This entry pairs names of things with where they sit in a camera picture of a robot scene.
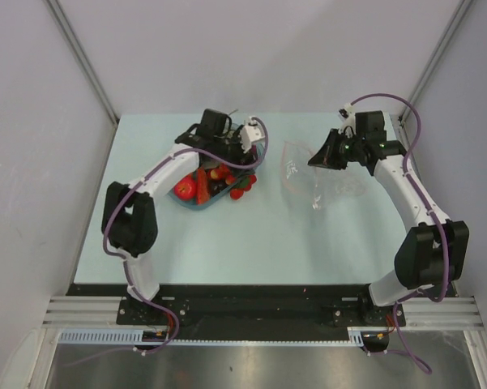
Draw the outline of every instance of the red apple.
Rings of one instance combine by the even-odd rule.
[[[173,188],[174,194],[182,201],[189,201],[196,196],[196,181],[186,176]]]

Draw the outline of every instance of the transparent plastic bag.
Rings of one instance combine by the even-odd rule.
[[[313,209],[323,209],[338,199],[365,193],[365,184],[356,174],[346,170],[329,170],[308,166],[315,154],[303,142],[284,142],[281,156],[283,186],[302,201],[311,202]]]

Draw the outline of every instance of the table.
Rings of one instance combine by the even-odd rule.
[[[233,121],[248,116],[235,113]],[[191,211],[169,196],[156,209],[155,277],[174,284],[364,284],[392,268],[405,238],[385,190],[359,164],[335,172],[305,166],[336,113],[263,113],[270,146],[258,182],[238,201],[225,196]],[[387,136],[395,138],[387,114]],[[123,115],[80,255],[76,284],[126,283],[102,250],[100,223],[113,181],[142,175],[201,113]]]

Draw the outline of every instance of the white table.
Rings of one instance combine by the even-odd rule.
[[[236,113],[233,120],[239,123],[246,116]],[[225,196],[199,212],[181,207],[169,196],[159,204],[159,235],[148,253],[158,281],[363,284],[388,273],[405,232],[384,189],[357,163],[343,172],[318,169],[316,189],[313,176],[307,174],[313,175],[314,169],[305,167],[309,152],[288,147],[284,155],[285,142],[303,143],[316,152],[329,130],[340,126],[337,115],[258,116],[267,124],[270,146],[252,191],[236,202]],[[122,116],[79,260],[76,284],[126,283],[119,260],[102,250],[100,223],[106,188],[113,181],[126,183],[147,171],[171,148],[175,138],[200,118],[201,113]],[[394,139],[391,120],[388,115],[385,119],[388,138]],[[319,208],[314,209],[314,198],[322,186],[329,195],[323,196]]]

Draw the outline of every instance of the red pepper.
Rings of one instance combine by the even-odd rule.
[[[205,204],[210,198],[211,195],[207,188],[207,173],[205,173],[204,168],[199,168],[196,171],[196,203],[198,205]]]

